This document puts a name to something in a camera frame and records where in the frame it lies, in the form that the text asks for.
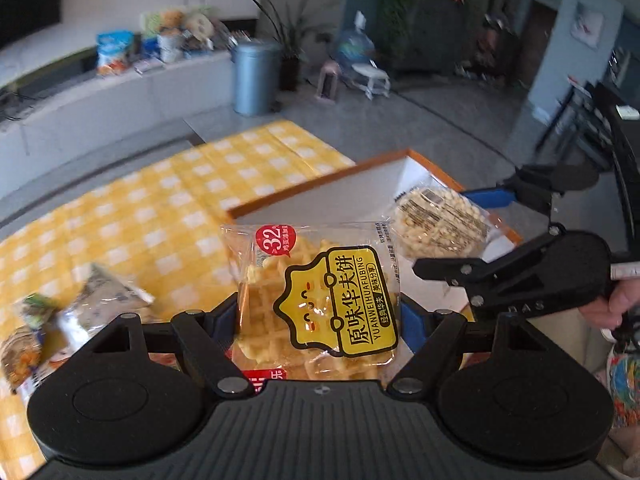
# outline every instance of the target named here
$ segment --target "red label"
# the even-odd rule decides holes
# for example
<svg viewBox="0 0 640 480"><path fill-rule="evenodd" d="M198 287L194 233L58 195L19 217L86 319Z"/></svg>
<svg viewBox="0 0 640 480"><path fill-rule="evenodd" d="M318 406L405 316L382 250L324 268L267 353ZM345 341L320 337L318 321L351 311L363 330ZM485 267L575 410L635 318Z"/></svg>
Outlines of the red label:
<svg viewBox="0 0 640 480"><path fill-rule="evenodd" d="M290 225L263 225L255 232L255 241L271 256L289 256L296 244L296 231Z"/></svg>
<svg viewBox="0 0 640 480"><path fill-rule="evenodd" d="M255 388L255 393L260 393L267 379L284 380L287 378L287 371L282 368L273 368L271 370L244 370L244 376L249 379Z"/></svg>

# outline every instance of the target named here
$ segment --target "cartoon smiling face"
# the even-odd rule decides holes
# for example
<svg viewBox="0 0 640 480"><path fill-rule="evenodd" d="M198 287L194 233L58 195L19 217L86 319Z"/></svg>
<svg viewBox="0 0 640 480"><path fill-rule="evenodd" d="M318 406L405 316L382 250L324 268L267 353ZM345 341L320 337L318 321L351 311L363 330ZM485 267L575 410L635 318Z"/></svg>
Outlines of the cartoon smiling face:
<svg viewBox="0 0 640 480"><path fill-rule="evenodd" d="M334 311L331 292L324 284L325 272L324 259L313 269L292 270L289 277L290 293L283 294L280 303L276 302L276 313L286 317L292 332L292 343L298 348L304 348L309 343L318 343L330 349L338 348L337 334L331 327Z"/></svg>

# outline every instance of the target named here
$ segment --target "yellow label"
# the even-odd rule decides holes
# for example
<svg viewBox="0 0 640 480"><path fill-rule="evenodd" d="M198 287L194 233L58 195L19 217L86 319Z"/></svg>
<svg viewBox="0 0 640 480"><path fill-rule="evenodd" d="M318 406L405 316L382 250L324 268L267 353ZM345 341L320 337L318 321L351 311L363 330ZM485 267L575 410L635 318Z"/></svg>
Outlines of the yellow label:
<svg viewBox="0 0 640 480"><path fill-rule="evenodd" d="M371 247L336 247L285 272L273 305L289 325L295 348L356 357L398 346L393 305L378 255Z"/></svg>

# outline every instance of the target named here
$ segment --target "red circle sticker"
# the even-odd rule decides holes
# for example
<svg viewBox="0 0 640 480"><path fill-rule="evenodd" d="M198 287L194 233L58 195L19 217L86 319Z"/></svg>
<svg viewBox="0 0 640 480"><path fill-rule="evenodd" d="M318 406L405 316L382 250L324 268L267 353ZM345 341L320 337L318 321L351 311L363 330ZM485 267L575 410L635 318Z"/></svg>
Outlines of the red circle sticker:
<svg viewBox="0 0 640 480"><path fill-rule="evenodd" d="M255 232L255 241L271 256L289 256L296 244L296 231L290 225L263 225Z"/></svg>

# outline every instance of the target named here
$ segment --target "white stool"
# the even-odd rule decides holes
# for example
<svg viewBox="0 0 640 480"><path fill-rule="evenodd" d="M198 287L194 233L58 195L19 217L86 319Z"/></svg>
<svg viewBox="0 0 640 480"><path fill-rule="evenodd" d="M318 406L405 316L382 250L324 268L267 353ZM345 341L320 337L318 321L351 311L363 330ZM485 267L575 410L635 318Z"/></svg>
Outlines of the white stool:
<svg viewBox="0 0 640 480"><path fill-rule="evenodd" d="M353 65L353 69L360 74L369 79L369 83L364 86L359 83L354 83L360 90L364 90L364 93L367 97L372 100L374 95L383 95L385 97L389 97L389 91L391 90L391 80L389 79L389 75L379 68L374 67L369 63L356 63Z"/></svg>

